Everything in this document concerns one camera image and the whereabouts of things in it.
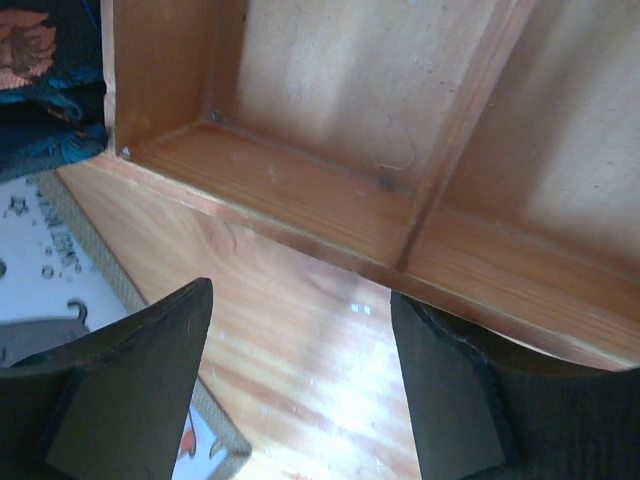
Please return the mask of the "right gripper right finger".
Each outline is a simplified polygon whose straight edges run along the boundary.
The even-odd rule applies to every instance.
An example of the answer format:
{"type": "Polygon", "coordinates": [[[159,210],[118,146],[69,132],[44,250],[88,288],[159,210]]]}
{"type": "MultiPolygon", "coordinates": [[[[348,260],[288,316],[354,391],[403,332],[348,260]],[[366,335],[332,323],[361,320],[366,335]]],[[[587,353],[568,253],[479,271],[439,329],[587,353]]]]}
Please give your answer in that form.
{"type": "Polygon", "coordinates": [[[391,321],[425,479],[635,479],[639,371],[538,353],[399,292],[391,321]]]}

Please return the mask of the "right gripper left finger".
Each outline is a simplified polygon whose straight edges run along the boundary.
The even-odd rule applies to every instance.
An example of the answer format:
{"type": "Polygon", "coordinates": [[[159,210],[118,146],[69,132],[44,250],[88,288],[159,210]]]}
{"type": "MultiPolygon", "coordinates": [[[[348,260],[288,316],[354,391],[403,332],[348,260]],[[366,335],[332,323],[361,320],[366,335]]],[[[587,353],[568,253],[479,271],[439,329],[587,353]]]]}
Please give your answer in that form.
{"type": "Polygon", "coordinates": [[[171,478],[212,310],[197,278],[2,369],[2,478],[171,478]]]}

